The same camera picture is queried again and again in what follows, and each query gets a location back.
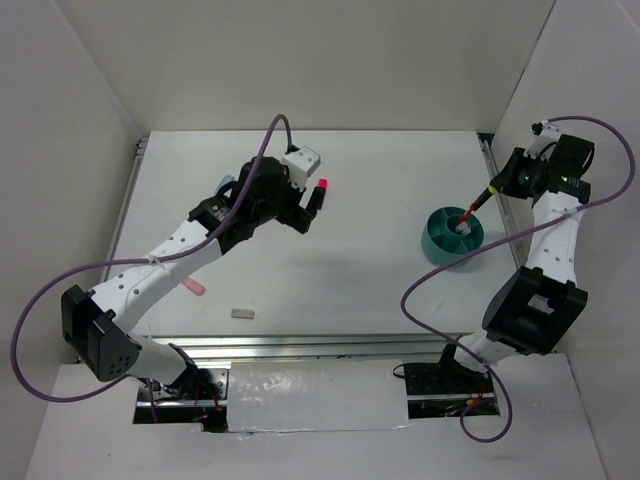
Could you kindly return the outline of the pink eraser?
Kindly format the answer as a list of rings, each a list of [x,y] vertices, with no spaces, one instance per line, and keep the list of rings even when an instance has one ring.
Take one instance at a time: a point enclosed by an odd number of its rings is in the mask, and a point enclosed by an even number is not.
[[[185,278],[181,284],[196,296],[202,296],[206,292],[206,288],[191,277]]]

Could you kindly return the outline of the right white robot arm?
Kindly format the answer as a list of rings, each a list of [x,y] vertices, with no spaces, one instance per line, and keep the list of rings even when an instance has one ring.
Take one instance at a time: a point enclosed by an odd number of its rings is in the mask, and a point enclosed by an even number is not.
[[[496,193],[529,199],[538,230],[526,262],[493,297],[481,328],[445,347],[436,369],[444,390],[460,391],[471,375],[507,357],[548,354],[585,309],[588,294],[577,285],[575,250],[581,208],[591,193],[582,176],[594,154],[594,143],[545,128],[529,148],[513,150],[474,201],[479,208]]]

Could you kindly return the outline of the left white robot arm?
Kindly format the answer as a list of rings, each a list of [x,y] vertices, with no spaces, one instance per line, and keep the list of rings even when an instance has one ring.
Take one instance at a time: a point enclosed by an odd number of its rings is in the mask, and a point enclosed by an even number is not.
[[[159,382],[176,399],[191,399],[211,376],[173,344],[134,333],[146,312],[183,280],[277,220],[304,234],[321,208],[325,186],[300,201],[320,156],[303,147],[281,159],[245,163],[238,179],[201,201],[140,265],[88,291],[74,285],[61,298],[63,337],[101,382],[124,375]]]

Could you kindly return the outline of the yellow black highlighter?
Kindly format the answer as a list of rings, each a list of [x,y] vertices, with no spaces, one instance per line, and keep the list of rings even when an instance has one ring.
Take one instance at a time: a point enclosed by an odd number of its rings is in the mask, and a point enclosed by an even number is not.
[[[466,211],[466,215],[470,216],[474,212],[478,211],[494,194],[497,193],[495,187],[489,185],[487,186],[479,196],[471,203],[469,208]]]

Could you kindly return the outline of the red gel pen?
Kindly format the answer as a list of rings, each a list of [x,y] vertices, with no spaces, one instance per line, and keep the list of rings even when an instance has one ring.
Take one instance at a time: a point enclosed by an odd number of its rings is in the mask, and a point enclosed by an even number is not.
[[[459,219],[454,229],[457,234],[469,235],[471,233],[472,228],[469,224],[469,217],[470,214],[465,214]]]

